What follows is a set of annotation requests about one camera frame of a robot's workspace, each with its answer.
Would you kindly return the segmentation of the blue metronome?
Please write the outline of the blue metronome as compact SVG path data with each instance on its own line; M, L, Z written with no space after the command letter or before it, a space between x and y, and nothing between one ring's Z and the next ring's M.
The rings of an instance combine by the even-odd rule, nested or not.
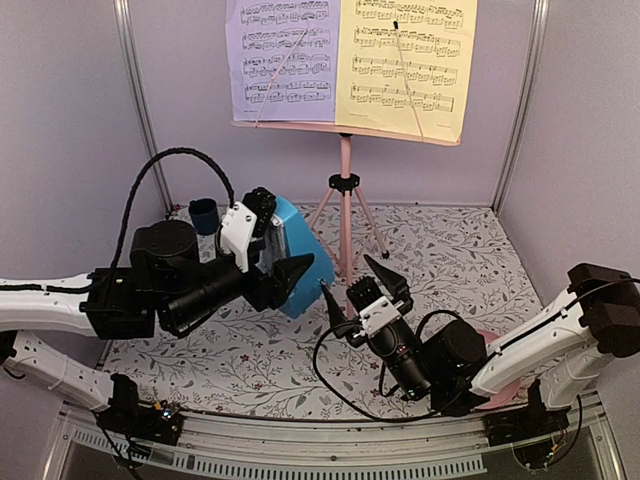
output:
M276 208L266 234L266 246L260 254L259 268L276 276L276 263L293 266L307 260L309 266L299 275L295 286L279 310L290 318L298 318L322 296L321 284L331 285L335 278L334 263L302 213L287 199L276 197Z

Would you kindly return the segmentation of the pink music stand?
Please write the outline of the pink music stand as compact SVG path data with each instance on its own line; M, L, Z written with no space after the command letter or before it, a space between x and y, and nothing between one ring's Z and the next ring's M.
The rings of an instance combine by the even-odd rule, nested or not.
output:
M336 275L345 280L345 285L350 286L354 281L355 267L358 260L363 256L365 247L359 251L354 250L353 233L352 233L352 206L353 197L359 202L365 218L368 220L370 227L370 236L378 244L380 253L384 259L389 258L389 250L383 240L382 234L374 220L369 204L364 196L362 187L360 186L359 177L352 169L352 138L354 135L388 138L393 140L419 142L421 144L431 144L444 147L453 147L460 144L460 140L447 141L437 140L435 138L416 136L402 133L386 132L374 129L365 129L352 126L339 126L330 122L303 122L303 121L233 121L232 124L238 127L246 128L262 128L273 130L292 130L292 131L309 131L337 134L340 137L340 172L329 177L329 186L316 208L316 211L309 220L309 226L317 235L318 239L323 242L321 234L315 230L315 225L320 219L321 214L328 206L329 200L333 194L338 192L340 195L340 245L339 254L336 255L328 246L331 258L334 260L337 273Z

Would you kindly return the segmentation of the purple sheet music paper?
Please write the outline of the purple sheet music paper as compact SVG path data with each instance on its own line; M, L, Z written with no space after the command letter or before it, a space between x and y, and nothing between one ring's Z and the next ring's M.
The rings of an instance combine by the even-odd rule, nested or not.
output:
M341 3L229 1L226 46L233 120L335 120Z

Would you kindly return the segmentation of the yellow sheet music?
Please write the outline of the yellow sheet music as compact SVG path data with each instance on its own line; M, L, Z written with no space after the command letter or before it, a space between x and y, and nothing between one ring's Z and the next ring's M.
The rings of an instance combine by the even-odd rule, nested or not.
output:
M478 6L447 0L342 2L336 124L457 144Z

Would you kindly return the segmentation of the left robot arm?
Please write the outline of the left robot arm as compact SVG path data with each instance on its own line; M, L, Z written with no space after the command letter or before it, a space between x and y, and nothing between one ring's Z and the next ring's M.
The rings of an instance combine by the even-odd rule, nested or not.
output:
M203 262L195 229L164 220L138 229L125 268L98 268L52 281L1 282L1 364L32 375L85 408L108 412L128 434L148 426L136 383L96 371L42 342L40 331L101 340L146 339L156 329L185 338L218 310L243 298L258 311L300 316L319 296L310 247L294 248L284 229L275 239L250 216L234 238L240 245Z

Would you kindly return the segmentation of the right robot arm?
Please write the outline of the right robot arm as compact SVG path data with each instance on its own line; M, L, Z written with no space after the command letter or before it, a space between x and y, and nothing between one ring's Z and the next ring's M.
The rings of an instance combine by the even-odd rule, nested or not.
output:
M405 316L414 305L407 279L372 258L372 275L347 289L355 308L347 318L327 284L321 286L328 333L354 348L367 346L395 380L392 393L408 402L429 398L429 417L465 416L507 385L547 362L560 362L539 377L534 398L517 415L517 427L537 436L567 409L579 392L615 358L639 351L639 281L628 273L582 263L570 285L536 316L488 342L458 313L428 339Z

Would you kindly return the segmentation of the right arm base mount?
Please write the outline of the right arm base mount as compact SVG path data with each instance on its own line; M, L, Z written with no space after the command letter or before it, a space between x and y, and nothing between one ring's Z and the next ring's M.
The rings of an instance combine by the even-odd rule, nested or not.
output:
M484 415L482 422L489 445L499 446L566 429L570 409L531 401L522 408Z

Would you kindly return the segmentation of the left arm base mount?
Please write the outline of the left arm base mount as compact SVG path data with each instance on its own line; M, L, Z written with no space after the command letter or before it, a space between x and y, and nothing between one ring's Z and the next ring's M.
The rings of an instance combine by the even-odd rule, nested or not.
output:
M97 413L97 423L128 439L176 446L185 420L180 410L178 404L166 400L153 405L113 400L106 410Z

